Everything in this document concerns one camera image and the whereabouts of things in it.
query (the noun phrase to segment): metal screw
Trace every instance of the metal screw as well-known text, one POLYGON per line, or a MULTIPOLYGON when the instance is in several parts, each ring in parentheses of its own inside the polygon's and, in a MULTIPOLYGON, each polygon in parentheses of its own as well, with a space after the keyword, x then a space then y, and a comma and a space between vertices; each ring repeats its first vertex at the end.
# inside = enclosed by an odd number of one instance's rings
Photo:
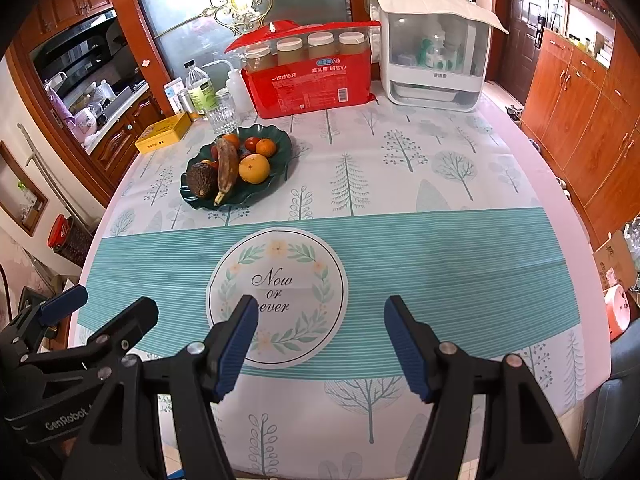
POLYGON ((109 368, 108 366, 105 366, 98 370, 98 379, 100 379, 101 381, 108 379, 109 377, 111 377, 111 368, 109 368))
POLYGON ((453 355, 458 351, 458 347, 450 341, 444 341, 438 346, 440 351, 446 355, 453 355))
POLYGON ((507 355, 507 358, 505 359, 505 361, 507 361, 507 364, 509 366, 512 366, 514 368, 518 368, 519 366, 522 366, 522 358, 516 354, 507 355))
POLYGON ((187 345, 187 352, 191 355, 197 355, 204 352, 205 346, 202 341, 194 341, 193 343, 189 343, 187 345))
POLYGON ((125 368, 131 368, 138 362, 138 357, 135 354, 125 355, 120 362, 125 368))

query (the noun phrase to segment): avocado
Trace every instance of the avocado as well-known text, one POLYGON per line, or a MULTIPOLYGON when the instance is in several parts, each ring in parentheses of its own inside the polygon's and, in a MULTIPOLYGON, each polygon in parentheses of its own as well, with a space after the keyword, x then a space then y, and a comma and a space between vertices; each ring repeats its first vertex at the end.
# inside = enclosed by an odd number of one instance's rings
POLYGON ((198 162, 187 171, 187 186, 198 198, 211 198, 218 192, 218 172, 209 164, 198 162))

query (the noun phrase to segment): yellow box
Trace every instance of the yellow box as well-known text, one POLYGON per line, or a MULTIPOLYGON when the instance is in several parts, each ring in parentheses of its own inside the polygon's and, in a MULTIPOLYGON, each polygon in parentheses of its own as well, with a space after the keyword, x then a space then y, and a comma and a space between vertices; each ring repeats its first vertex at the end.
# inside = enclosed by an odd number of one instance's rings
POLYGON ((191 126, 189 116, 183 112, 148 126, 136 141, 140 153, 148 153, 158 148, 179 142, 191 126))

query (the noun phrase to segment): power cord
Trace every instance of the power cord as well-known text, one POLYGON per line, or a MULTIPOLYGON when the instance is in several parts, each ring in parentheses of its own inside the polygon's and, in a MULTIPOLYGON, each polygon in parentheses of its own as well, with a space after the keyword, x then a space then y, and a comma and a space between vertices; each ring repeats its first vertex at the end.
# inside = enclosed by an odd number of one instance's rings
POLYGON ((6 280, 6 274, 4 273, 4 269, 2 268, 2 264, 0 264, 0 274, 2 274, 2 281, 4 282, 4 296, 6 297, 6 311, 9 314, 9 323, 14 320, 14 316, 11 315, 11 299, 9 298, 9 284, 6 280))

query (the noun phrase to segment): red lid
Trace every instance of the red lid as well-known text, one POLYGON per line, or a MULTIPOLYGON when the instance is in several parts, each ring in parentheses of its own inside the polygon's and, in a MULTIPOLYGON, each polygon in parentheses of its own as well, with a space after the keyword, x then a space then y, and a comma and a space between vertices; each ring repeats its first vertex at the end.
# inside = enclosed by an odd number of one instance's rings
POLYGON ((47 245, 53 249, 58 245, 62 245, 66 236, 69 234, 69 222, 66 221, 64 215, 58 215, 56 221, 53 222, 53 227, 49 233, 49 239, 47 240, 47 245))
POLYGON ((333 22, 324 23, 323 25, 298 25, 291 20, 278 20, 271 22, 269 25, 248 32, 233 41, 225 52, 235 50, 241 46, 247 46, 263 41, 278 40, 279 38, 287 38, 296 34, 309 34, 312 32, 322 32, 324 30, 334 30, 334 28, 358 28, 358 27, 379 27, 380 22, 333 22))

